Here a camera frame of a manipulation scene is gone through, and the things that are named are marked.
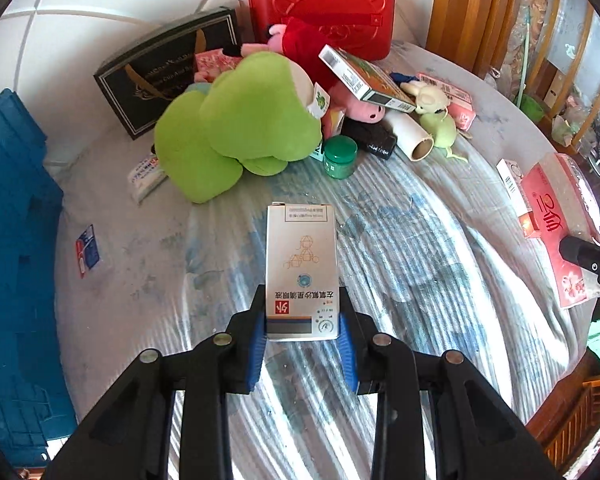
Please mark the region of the green plastic jar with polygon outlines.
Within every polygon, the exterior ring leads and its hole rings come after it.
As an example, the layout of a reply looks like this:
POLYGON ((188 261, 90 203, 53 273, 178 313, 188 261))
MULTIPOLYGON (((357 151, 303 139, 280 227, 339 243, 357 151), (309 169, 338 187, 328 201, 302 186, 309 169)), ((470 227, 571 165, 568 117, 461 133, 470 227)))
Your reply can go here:
POLYGON ((358 144, 348 136, 333 136, 324 146, 323 167, 326 174, 337 180, 347 179, 354 173, 358 144))

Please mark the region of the black cylinder bottle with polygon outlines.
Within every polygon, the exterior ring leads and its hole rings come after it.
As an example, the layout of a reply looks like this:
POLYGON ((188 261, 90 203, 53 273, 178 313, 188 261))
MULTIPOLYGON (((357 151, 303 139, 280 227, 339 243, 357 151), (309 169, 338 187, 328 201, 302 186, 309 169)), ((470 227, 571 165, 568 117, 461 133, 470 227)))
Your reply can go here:
POLYGON ((360 150, 382 160, 388 160, 396 149, 398 139, 381 122, 368 124, 344 118, 341 134, 352 139, 360 150))

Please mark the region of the small white green plush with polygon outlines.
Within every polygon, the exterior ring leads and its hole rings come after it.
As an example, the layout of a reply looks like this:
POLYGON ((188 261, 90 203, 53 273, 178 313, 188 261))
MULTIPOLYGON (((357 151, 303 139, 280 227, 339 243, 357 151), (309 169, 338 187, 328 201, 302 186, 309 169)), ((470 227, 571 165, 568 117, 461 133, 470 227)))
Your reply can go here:
POLYGON ((445 150, 447 158, 468 162, 465 156, 453 152, 458 131, 454 118, 449 114, 450 101, 446 94, 438 87, 419 80, 401 82, 400 88, 414 100, 420 126, 432 137, 434 147, 445 150))

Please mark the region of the blue plastic crate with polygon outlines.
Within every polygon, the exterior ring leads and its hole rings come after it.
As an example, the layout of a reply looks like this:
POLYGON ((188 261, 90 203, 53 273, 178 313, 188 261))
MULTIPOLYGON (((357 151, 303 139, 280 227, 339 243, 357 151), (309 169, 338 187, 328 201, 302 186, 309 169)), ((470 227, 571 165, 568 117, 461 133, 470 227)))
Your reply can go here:
POLYGON ((76 428, 55 318, 64 193, 46 171, 46 136, 12 90, 0 93, 0 450, 44 467, 76 428))

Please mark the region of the red plastic suitcase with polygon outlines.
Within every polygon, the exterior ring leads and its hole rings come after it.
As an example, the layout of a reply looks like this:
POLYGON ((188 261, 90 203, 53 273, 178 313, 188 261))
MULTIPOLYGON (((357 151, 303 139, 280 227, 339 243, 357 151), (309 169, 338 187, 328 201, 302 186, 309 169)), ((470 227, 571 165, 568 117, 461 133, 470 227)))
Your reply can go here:
POLYGON ((378 61, 391 48, 396 0, 248 0, 254 38, 298 18, 318 28, 343 50, 378 61))

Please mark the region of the pink white flat box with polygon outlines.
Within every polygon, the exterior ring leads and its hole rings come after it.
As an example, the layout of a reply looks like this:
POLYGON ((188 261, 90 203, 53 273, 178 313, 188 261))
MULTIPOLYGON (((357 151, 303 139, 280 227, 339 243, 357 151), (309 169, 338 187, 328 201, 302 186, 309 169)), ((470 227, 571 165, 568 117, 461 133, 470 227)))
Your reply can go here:
POLYGON ((449 81, 429 74, 418 73, 417 77, 420 81, 431 84, 446 95, 449 100, 448 111, 454 118, 455 125, 460 131, 467 132, 477 116, 471 95, 465 90, 455 87, 449 81))

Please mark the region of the white wet wipes pack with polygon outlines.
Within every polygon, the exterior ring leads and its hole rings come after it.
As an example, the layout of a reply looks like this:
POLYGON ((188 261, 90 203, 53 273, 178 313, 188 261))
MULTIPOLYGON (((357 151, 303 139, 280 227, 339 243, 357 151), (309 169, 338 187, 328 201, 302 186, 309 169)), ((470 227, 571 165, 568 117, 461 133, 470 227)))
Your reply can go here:
POLYGON ((140 204, 164 180, 166 180, 166 173, 161 168, 158 157, 150 153, 128 174, 132 199, 135 203, 140 204))

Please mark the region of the pink tissue pack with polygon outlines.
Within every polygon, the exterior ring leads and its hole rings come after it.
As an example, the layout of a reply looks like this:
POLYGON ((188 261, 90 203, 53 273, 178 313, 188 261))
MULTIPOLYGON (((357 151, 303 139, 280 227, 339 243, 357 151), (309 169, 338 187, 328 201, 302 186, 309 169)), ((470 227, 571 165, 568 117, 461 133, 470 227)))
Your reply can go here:
POLYGON ((559 252, 568 235, 600 246, 600 206, 578 164, 564 154, 547 154, 524 175, 521 186, 550 258, 560 306, 570 309, 598 298, 594 273, 559 252))

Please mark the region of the small white red box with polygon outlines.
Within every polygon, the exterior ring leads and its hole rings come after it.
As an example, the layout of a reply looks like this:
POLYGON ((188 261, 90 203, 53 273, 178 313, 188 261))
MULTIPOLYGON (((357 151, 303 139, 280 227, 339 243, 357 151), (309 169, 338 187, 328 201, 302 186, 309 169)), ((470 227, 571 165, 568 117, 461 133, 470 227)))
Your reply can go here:
POLYGON ((532 209, 522 188, 522 171, 518 164, 513 160, 502 158, 496 164, 496 170, 505 185, 516 216, 520 218, 531 214, 532 209))

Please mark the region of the pink floral tissue box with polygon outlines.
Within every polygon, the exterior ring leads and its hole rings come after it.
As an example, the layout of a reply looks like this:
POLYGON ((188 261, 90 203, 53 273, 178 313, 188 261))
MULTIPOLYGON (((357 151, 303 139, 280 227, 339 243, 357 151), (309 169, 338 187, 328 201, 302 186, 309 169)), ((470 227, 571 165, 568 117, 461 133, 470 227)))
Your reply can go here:
POLYGON ((194 81, 212 84, 222 73, 234 70, 241 60, 240 56, 226 55, 222 49, 196 53, 194 81))

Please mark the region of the white paper roll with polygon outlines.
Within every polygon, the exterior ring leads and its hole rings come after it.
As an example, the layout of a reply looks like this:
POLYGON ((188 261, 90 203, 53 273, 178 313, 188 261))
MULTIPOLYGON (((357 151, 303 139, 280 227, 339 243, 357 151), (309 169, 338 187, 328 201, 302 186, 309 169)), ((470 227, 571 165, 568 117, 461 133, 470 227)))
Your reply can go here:
POLYGON ((434 148, 434 139, 409 114, 388 110, 382 122, 396 136, 396 145, 412 162, 426 158, 434 148))

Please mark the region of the white medicine box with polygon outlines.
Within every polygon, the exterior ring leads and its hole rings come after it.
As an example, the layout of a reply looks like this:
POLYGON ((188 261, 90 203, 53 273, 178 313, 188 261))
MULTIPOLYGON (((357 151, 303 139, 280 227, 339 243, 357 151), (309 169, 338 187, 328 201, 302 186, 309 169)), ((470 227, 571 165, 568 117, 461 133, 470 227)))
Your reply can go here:
POLYGON ((332 206, 268 206, 266 334, 274 341, 333 340, 339 334, 339 278, 332 206))

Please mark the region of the blue red floss box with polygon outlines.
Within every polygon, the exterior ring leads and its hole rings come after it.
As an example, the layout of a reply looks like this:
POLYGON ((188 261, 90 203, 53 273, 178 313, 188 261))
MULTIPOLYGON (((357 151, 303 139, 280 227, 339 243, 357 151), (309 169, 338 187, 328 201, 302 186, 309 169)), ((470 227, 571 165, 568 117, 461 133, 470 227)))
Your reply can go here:
POLYGON ((78 263, 80 278, 91 272, 100 261, 95 229, 90 224, 76 239, 76 262, 78 263))

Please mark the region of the black gift bag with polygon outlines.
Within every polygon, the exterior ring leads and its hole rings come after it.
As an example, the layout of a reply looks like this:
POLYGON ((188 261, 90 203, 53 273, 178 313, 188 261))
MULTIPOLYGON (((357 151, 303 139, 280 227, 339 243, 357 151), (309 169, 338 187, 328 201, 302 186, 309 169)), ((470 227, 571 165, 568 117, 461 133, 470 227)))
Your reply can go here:
POLYGON ((189 14, 138 38, 94 73, 99 90, 135 140, 193 83, 198 53, 242 42, 236 9, 189 14))

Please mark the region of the red dress pig plush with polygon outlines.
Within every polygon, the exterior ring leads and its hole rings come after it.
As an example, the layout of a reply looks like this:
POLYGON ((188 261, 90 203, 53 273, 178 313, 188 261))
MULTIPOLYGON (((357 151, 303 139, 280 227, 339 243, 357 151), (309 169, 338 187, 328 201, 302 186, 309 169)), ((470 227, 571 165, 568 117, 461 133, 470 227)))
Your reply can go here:
POLYGON ((321 50, 325 46, 336 49, 337 45, 317 27, 298 18, 291 18, 286 24, 271 26, 268 33, 270 39, 266 44, 228 46, 223 48, 223 53, 232 58, 244 58, 261 51, 276 52, 302 67, 313 82, 317 82, 328 92, 332 105, 343 108, 347 118, 377 124, 385 117, 386 110, 381 105, 357 99, 320 59, 321 50))

